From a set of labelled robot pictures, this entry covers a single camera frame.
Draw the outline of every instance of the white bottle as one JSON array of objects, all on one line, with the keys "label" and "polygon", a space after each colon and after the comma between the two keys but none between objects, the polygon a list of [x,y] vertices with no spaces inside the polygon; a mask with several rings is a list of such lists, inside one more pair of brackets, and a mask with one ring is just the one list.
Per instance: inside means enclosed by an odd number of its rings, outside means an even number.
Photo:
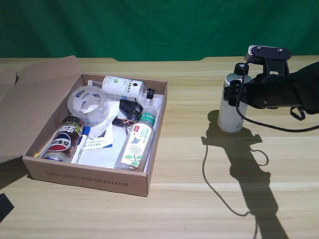
[{"label": "white bottle", "polygon": [[[249,66],[246,67],[245,71],[245,83],[252,80],[248,75]],[[237,63],[235,66],[234,73],[228,74],[225,78],[225,83],[223,87],[223,94],[221,97],[219,114],[217,124],[225,132],[236,133],[243,127],[244,119],[237,113],[236,107],[230,106],[226,100],[224,100],[224,88],[230,85],[233,80],[242,81],[244,74],[244,63]],[[242,115],[246,114],[247,104],[240,102],[239,111]]]},{"label": "white bottle", "polygon": [[156,116],[155,108],[144,107],[139,121],[131,126],[114,168],[140,172],[144,170],[153,142]]},{"label": "white bottle", "polygon": [[106,76],[103,80],[102,91],[108,97],[140,103],[143,99],[153,99],[154,89],[147,88],[142,81]]}]

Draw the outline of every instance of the green backdrop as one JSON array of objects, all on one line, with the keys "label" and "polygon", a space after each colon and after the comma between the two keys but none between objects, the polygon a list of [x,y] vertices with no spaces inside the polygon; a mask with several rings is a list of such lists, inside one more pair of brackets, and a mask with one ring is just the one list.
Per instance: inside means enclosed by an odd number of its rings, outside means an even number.
[{"label": "green backdrop", "polygon": [[0,57],[319,55],[319,0],[0,0]]}]

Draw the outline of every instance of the tape roll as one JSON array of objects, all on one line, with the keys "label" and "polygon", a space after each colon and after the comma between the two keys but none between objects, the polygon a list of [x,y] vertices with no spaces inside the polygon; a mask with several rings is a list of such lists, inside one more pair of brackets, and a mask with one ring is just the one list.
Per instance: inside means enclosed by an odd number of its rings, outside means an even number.
[{"label": "tape roll", "polygon": [[100,124],[109,114],[106,95],[96,86],[84,86],[74,91],[69,97],[68,108],[89,127]]}]

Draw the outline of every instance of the soda can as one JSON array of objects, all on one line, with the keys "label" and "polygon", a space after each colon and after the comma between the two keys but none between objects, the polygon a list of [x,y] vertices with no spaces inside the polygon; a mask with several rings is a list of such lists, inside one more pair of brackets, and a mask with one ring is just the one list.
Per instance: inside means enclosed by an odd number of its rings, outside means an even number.
[{"label": "soda can", "polygon": [[43,158],[70,163],[83,128],[84,122],[78,117],[66,117]]}]

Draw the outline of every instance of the white marker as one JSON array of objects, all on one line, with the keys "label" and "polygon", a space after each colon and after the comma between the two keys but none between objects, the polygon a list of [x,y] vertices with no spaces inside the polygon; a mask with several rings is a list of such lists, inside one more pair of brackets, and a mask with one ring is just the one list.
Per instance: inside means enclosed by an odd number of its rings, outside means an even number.
[{"label": "white marker", "polygon": [[79,159],[81,157],[86,139],[88,138],[88,135],[90,133],[90,129],[91,129],[90,127],[84,126],[83,132],[82,132],[82,137],[80,139],[78,146],[76,147],[76,150],[75,150],[74,155],[72,157],[71,163],[78,163],[79,162]]}]

